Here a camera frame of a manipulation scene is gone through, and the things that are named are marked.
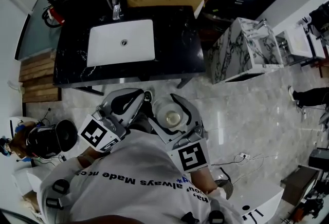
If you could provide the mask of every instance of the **shoe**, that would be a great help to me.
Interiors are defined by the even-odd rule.
[[[291,100],[293,101],[293,102],[295,102],[296,100],[294,99],[294,88],[292,87],[292,86],[288,86],[288,93],[289,93],[289,95],[290,95],[290,97],[291,97]]]
[[[153,99],[153,94],[150,90],[146,90],[144,92],[144,101],[145,102],[150,102],[152,103],[152,99]]]

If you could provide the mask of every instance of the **black sneaker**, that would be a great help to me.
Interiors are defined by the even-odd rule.
[[[152,92],[150,90],[146,90],[144,92],[144,101],[151,103],[152,102],[152,98],[153,98]]]

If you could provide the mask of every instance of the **black pants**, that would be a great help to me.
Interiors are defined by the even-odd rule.
[[[135,129],[150,134],[152,127],[149,123],[148,117],[152,118],[153,116],[151,103],[143,102],[135,119],[129,125],[129,129]]]
[[[316,88],[305,92],[294,91],[293,97],[298,100],[298,106],[316,106],[329,103],[329,87]]]

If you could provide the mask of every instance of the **wooden pallet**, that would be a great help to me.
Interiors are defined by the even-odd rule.
[[[20,82],[25,89],[23,103],[61,100],[61,89],[52,83],[53,69],[53,51],[22,61]]]

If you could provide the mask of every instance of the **table leg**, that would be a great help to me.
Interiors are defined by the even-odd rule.
[[[181,80],[179,85],[177,86],[177,89],[182,89],[189,81],[191,81],[192,78],[184,78]]]
[[[84,91],[87,92],[89,94],[93,94],[93,95],[99,95],[99,96],[104,96],[104,93],[101,91],[97,91],[94,90],[92,86],[87,86],[87,87],[77,87],[74,88],[75,90],[80,90],[80,91]]]

